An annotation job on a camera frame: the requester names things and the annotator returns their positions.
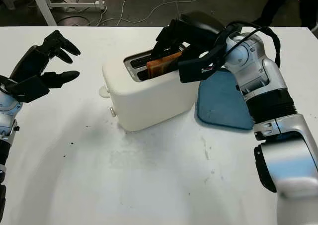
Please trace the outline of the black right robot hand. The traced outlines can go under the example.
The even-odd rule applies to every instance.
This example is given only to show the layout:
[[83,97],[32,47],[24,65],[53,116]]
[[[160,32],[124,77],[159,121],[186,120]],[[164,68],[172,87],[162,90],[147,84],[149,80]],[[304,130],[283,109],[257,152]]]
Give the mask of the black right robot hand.
[[162,58],[167,50],[174,53],[183,43],[189,44],[183,58],[197,57],[211,50],[224,27],[217,19],[201,11],[181,14],[161,30],[152,49],[151,59]]

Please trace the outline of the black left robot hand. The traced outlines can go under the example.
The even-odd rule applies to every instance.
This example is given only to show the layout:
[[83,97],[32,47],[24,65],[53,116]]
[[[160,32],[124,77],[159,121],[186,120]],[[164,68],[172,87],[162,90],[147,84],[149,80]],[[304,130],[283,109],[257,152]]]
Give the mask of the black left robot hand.
[[55,30],[45,37],[42,45],[34,45],[29,48],[17,63],[9,78],[15,82],[22,82],[33,76],[38,76],[48,88],[60,88],[63,84],[77,78],[80,73],[78,71],[68,71],[61,74],[45,73],[44,69],[54,57],[71,64],[73,61],[69,54],[79,56],[80,50],[66,39],[59,30]]

